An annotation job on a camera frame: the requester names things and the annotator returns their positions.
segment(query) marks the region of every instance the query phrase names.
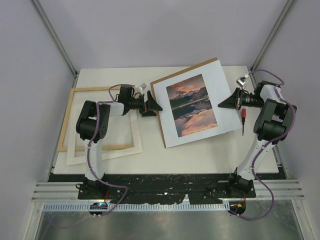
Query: white wall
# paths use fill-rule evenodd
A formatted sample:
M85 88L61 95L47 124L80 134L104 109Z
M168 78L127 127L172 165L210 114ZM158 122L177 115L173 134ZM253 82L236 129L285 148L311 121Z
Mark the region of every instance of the white wall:
M40 0L76 69L251 65L286 0Z
M259 68L279 75L286 82L281 91L297 105L296 123L279 144L288 171L298 178L320 226L320 1L297 1ZM259 75L259 80L272 80Z
M0 238L19 240L73 77L28 0L2 1L0 32Z

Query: photograph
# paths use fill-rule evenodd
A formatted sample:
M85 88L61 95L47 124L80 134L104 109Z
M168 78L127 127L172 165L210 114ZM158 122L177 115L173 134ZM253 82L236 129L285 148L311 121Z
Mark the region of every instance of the photograph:
M166 87L178 137L218 126L202 74Z

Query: metal post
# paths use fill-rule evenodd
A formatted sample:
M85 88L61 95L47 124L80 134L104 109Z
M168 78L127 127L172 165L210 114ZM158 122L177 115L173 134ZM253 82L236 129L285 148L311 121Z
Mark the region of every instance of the metal post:
M70 71L72 72L73 76L76 77L77 76L77 71L74 67L74 65L72 64L64 46L62 45L56 31L54 30L52 24L50 23L44 9L42 8L39 0L30 0L31 4L33 5L35 11L38 13L39 17L41 18L44 27L47 29L50 37L52 38L53 42L55 43L56 47L58 48L58 50L60 51L63 59L65 60L66 64L68 65Z
M283 26L284 22L286 21L287 17L289 16L289 13L294 8L297 0L287 0L279 17L275 21L275 24L273 25L268 37L266 38L259 54L257 55L252 67L250 68L251 71L254 71L258 68L259 64L261 63L262 59L267 53L267 50L275 40L276 36L278 35L280 28Z

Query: gray wall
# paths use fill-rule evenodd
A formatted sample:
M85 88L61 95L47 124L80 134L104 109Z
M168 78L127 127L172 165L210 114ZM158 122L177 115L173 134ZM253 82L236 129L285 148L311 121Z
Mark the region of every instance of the gray wall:
M251 65L286 0L40 0L76 69Z
M320 226L319 10L319 0L297 1L260 66L283 78L284 98L297 105L295 126L279 146L288 171L300 180L314 227Z
M0 233L21 239L46 179L72 75L28 0L0 8Z

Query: screwdriver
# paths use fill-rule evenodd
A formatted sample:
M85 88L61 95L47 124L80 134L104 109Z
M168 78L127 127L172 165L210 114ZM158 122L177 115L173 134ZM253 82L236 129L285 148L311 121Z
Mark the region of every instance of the screwdriver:
M245 108L242 109L241 111L241 118L242 118L242 136L245 133L245 121L246 121L246 115L247 115L247 110Z

